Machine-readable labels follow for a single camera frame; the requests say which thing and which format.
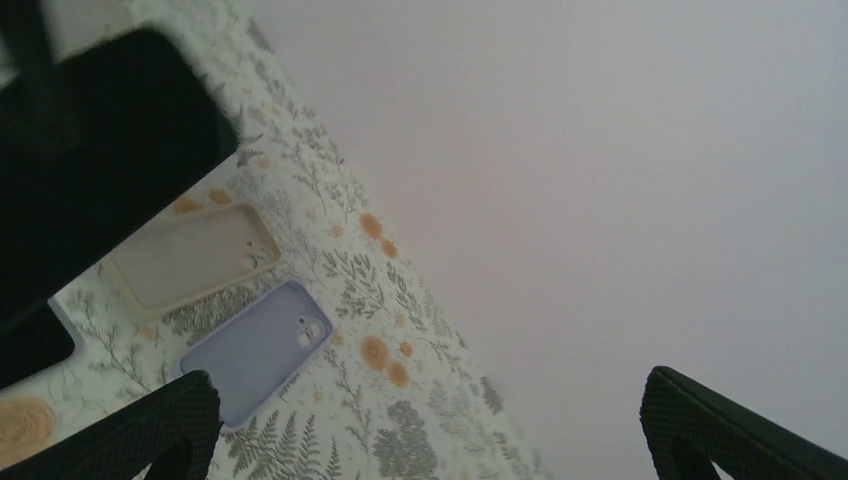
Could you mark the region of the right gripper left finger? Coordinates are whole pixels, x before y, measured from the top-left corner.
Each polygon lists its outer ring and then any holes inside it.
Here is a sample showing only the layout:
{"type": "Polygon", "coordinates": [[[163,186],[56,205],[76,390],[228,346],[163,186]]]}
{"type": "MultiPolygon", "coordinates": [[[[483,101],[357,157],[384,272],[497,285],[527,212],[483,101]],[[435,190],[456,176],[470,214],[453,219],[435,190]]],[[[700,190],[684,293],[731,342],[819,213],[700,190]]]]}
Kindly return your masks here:
{"type": "Polygon", "coordinates": [[[191,371],[1,472],[3,479],[207,477],[222,428],[209,374],[191,371]]]}

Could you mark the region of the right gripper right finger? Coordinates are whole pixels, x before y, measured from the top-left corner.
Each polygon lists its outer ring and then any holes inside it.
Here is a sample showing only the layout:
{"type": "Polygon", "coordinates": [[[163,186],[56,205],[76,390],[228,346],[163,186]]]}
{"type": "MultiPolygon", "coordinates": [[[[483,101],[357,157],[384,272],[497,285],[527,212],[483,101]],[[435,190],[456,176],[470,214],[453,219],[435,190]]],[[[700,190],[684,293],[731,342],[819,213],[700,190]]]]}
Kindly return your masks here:
{"type": "Polygon", "coordinates": [[[845,479],[847,460],[667,367],[647,377],[640,423],[660,479],[845,479]]]}

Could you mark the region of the lilac phone case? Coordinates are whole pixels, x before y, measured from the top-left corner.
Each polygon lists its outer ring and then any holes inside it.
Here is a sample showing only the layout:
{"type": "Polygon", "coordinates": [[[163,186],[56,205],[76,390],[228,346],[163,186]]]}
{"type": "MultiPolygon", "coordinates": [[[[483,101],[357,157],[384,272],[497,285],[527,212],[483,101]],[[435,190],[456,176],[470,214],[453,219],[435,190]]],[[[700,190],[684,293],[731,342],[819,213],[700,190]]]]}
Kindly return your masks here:
{"type": "Polygon", "coordinates": [[[174,372],[208,374],[226,431],[244,428],[290,384],[335,333],[307,289],[287,281],[200,339],[174,372]]]}

